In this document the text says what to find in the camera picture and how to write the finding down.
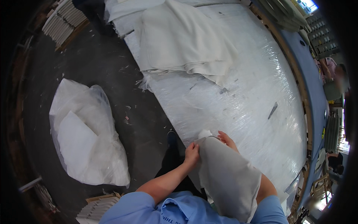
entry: leg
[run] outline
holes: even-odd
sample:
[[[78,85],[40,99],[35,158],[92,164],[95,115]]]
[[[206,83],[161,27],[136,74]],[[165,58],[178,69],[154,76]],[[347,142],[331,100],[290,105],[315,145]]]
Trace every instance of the leg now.
[[[83,12],[83,14],[87,17],[87,19],[101,35],[110,35],[109,29],[105,26],[105,23],[103,21],[104,3],[102,7],[101,2],[103,3],[103,1],[101,0],[89,0],[79,5],[76,5],[75,7]],[[102,19],[100,19],[97,12],[101,11],[102,8]]]
[[[178,144],[176,142],[176,134],[174,131],[168,132],[166,136],[168,142],[168,149],[165,152],[164,158],[161,162],[161,169],[155,175],[155,177],[159,177],[168,173],[169,171],[177,168],[182,162],[180,162]]]

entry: hand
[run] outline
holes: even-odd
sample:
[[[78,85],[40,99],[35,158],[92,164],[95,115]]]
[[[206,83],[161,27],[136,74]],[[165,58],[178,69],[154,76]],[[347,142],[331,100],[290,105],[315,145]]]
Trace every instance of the hand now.
[[[188,165],[190,171],[195,168],[199,161],[199,145],[192,142],[185,150],[185,160],[183,164]]]
[[[218,137],[220,138],[220,141],[225,143],[228,147],[232,148],[234,151],[239,152],[234,141],[225,132],[219,131]]]

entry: concrete floor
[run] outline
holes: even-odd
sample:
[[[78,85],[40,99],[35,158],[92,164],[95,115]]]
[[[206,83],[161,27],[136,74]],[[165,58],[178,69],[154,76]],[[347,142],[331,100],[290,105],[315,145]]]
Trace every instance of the concrete floor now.
[[[135,85],[142,74],[121,39],[100,36],[88,25],[63,52],[54,52],[55,43],[43,34],[34,48],[26,76],[23,111],[26,147],[34,170],[42,176],[66,223],[77,223],[75,217],[87,204],[86,198],[104,192],[135,191],[155,176],[166,150],[166,134],[172,125],[155,96],[148,91],[143,93]],[[100,85],[107,94],[116,130],[127,151],[131,175],[129,189],[82,184],[62,168],[50,134],[48,116],[62,78],[87,86]],[[131,125],[123,122],[126,114]]]

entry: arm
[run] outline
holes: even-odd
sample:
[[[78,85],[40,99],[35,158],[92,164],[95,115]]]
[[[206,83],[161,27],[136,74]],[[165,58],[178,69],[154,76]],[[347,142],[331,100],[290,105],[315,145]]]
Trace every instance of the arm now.
[[[327,67],[326,59],[322,58],[322,59],[319,60],[319,62],[321,64],[323,73],[328,77],[328,80],[332,80],[332,75],[331,75],[331,72],[329,71],[329,69]]]
[[[153,197],[154,203],[158,204],[180,184],[180,182],[193,170],[199,160],[199,145],[191,143],[185,150],[183,164],[174,170],[150,180],[140,186],[136,191],[141,191]]]
[[[331,157],[331,156],[338,157],[338,154],[337,153],[327,153],[327,157]]]
[[[226,133],[219,131],[218,137],[228,147],[232,148],[235,152],[239,153],[239,150],[237,149],[235,142]],[[264,198],[266,198],[270,195],[277,196],[276,188],[271,183],[271,181],[262,173],[260,188],[258,189],[258,193],[257,193],[257,197],[256,197],[257,204],[259,204]]]
[[[264,198],[270,196],[270,195],[276,195],[277,191],[275,186],[271,183],[271,181],[262,173],[261,174],[261,184],[260,188],[258,189],[258,193],[256,196],[256,202],[259,204]]]

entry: worker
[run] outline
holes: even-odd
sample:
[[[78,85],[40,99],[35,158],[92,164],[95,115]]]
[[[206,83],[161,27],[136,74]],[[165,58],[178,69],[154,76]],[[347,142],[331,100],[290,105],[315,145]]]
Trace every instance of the worker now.
[[[227,134],[219,131],[218,137],[238,152]],[[220,216],[213,210],[188,177],[199,161],[199,146],[191,143],[181,158],[173,131],[167,134],[167,142],[168,149],[156,177],[122,196],[102,216],[100,224],[239,224],[237,219]],[[251,223],[288,224],[277,191],[263,174],[256,201],[258,206]]]
[[[110,37],[115,34],[112,25],[106,25],[104,20],[104,0],[72,0],[72,3],[78,10],[83,12],[99,34]]]
[[[340,93],[348,90],[349,79],[344,64],[337,64],[332,58],[322,58],[318,63],[325,83],[334,81]]]
[[[342,165],[343,155],[341,153],[327,153],[327,157],[328,168],[333,170],[334,173],[342,175],[344,170],[344,166]]]

